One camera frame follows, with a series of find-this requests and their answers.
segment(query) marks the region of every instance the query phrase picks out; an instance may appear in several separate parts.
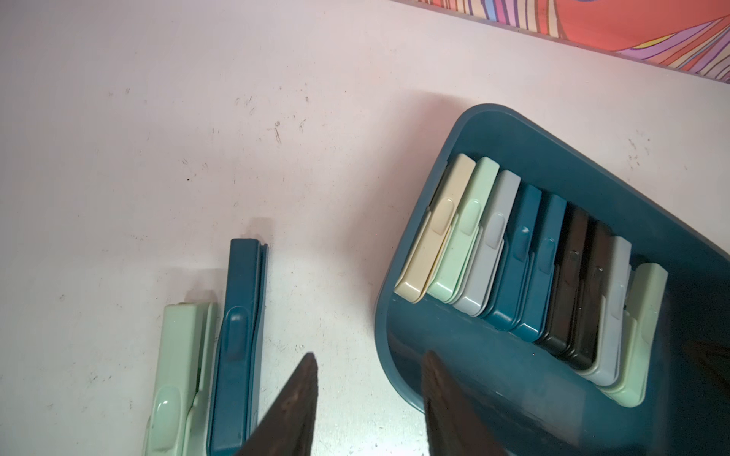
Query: colorful striped fabric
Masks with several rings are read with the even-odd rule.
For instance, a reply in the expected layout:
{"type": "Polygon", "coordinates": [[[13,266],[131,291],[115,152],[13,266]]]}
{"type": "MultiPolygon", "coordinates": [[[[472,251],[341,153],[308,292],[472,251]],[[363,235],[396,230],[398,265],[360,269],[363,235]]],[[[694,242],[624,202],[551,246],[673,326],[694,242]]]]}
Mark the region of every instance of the colorful striped fabric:
{"type": "Polygon", "coordinates": [[[730,0],[418,0],[730,82],[730,0]]]}

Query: teal plastic basket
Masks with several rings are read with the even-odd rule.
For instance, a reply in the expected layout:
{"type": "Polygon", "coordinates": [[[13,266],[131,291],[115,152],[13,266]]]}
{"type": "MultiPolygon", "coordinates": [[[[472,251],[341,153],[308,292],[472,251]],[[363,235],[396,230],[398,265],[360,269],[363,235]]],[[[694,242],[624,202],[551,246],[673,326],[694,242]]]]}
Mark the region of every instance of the teal plastic basket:
{"type": "Polygon", "coordinates": [[[686,349],[695,341],[730,346],[729,296],[725,252],[517,112],[481,104],[456,121],[423,187],[377,299],[375,341],[391,384],[421,411],[420,359],[426,350],[438,353],[483,422],[520,456],[719,455],[730,447],[722,431],[730,398],[686,349]],[[640,406],[619,406],[544,350],[480,318],[429,295],[411,304],[393,292],[446,163],[458,153],[489,157],[584,208],[628,239],[635,257],[669,272],[640,406]]]}

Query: plastic clothespin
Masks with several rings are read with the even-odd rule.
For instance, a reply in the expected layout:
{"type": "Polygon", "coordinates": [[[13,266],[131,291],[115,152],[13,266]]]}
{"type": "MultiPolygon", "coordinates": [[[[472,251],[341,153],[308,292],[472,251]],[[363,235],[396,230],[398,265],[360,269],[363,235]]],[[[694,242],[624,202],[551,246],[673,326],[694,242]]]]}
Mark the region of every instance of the plastic clothespin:
{"type": "Polygon", "coordinates": [[[481,315],[481,318],[501,331],[512,329],[515,325],[541,197],[540,190],[523,182],[515,199],[512,216],[507,222],[504,251],[494,278],[493,291],[481,315]]]}
{"type": "Polygon", "coordinates": [[[621,406],[638,406],[646,396],[651,345],[668,276],[656,263],[644,263],[634,273],[623,312],[618,380],[609,387],[599,387],[621,406]]]}
{"type": "Polygon", "coordinates": [[[559,358],[575,370],[585,370],[596,359],[601,301],[605,299],[611,259],[611,230],[602,222],[588,227],[588,246],[583,253],[578,301],[573,311],[570,343],[559,358]]]}
{"type": "Polygon", "coordinates": [[[535,342],[545,326],[548,298],[553,283],[555,255],[563,226],[567,202],[557,195],[543,195],[532,237],[530,263],[525,290],[520,300],[518,321],[512,333],[527,342],[535,342]]]}
{"type": "Polygon", "coordinates": [[[578,374],[598,386],[610,386],[618,378],[621,353],[623,305],[631,274],[631,242],[620,236],[611,238],[611,262],[608,268],[606,297],[602,300],[596,360],[578,374]]]}
{"type": "Polygon", "coordinates": [[[474,252],[464,272],[462,289],[450,302],[455,308],[472,317],[481,314],[487,305],[496,266],[504,248],[504,230],[515,203],[520,177],[511,171],[500,171],[487,206],[482,214],[480,233],[474,243],[474,252]]]}
{"type": "Polygon", "coordinates": [[[479,233],[479,220],[498,171],[499,164],[487,157],[480,159],[461,197],[449,242],[428,289],[429,295],[442,302],[453,298],[464,278],[464,270],[479,233]]]}
{"type": "Polygon", "coordinates": [[[231,240],[226,305],[210,401],[208,455],[229,456],[258,422],[268,247],[231,240]]]}
{"type": "Polygon", "coordinates": [[[205,456],[216,304],[165,306],[145,456],[205,456]]]}
{"type": "Polygon", "coordinates": [[[426,294],[458,222],[456,208],[475,166],[471,158],[458,154],[444,172],[396,283],[396,294],[405,300],[417,303],[426,294]]]}
{"type": "Polygon", "coordinates": [[[545,328],[535,342],[555,356],[564,353],[571,343],[570,330],[580,289],[580,266],[587,232],[588,214],[581,208],[569,207],[566,210],[558,243],[553,289],[547,305],[545,328]]]}

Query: white table surface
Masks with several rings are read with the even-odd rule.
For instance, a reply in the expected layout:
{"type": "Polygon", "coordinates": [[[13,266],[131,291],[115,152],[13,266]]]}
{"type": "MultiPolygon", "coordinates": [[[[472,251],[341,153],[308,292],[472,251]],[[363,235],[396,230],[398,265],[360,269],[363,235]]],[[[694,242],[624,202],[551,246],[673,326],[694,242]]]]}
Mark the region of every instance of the white table surface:
{"type": "Polygon", "coordinates": [[[261,412],[319,363],[315,455],[428,453],[374,300],[458,115],[521,112],[730,249],[730,86],[386,0],[0,6],[0,454],[134,455],[162,309],[271,244],[261,412]]]}

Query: white surface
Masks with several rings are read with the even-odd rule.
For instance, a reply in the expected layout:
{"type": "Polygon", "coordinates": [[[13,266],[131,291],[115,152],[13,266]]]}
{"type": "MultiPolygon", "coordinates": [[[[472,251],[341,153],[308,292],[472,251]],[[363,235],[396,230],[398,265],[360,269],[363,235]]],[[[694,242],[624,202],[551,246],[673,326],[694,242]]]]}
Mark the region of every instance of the white surface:
{"type": "Polygon", "coordinates": [[[313,351],[315,455],[427,453],[373,303],[480,102],[730,247],[728,85],[383,0],[4,1],[0,454],[137,454],[163,306],[222,301],[241,235],[272,245],[262,411],[313,351]]]}

